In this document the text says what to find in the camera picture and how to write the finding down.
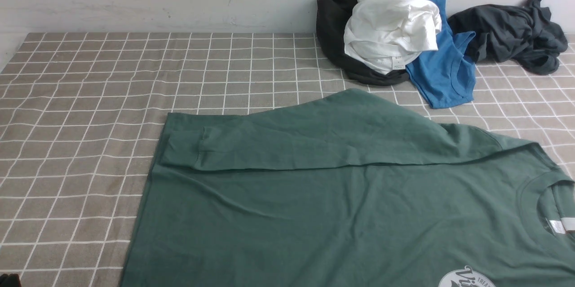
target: white label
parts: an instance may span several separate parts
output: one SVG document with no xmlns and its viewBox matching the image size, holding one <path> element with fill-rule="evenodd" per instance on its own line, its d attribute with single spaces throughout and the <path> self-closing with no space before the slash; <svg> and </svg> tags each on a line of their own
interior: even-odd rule
<svg viewBox="0 0 575 287">
<path fill-rule="evenodd" d="M 561 217 L 565 230 L 575 230 L 575 217 Z"/>
<path fill-rule="evenodd" d="M 403 57 L 392 57 L 392 69 L 393 70 L 405 69 L 405 60 L 403 60 Z"/>
<path fill-rule="evenodd" d="M 561 223 L 561 221 L 549 220 L 549 224 L 551 224 L 551 227 L 553 228 L 555 233 L 566 234 L 565 227 L 563 226 L 563 223 Z"/>
</svg>

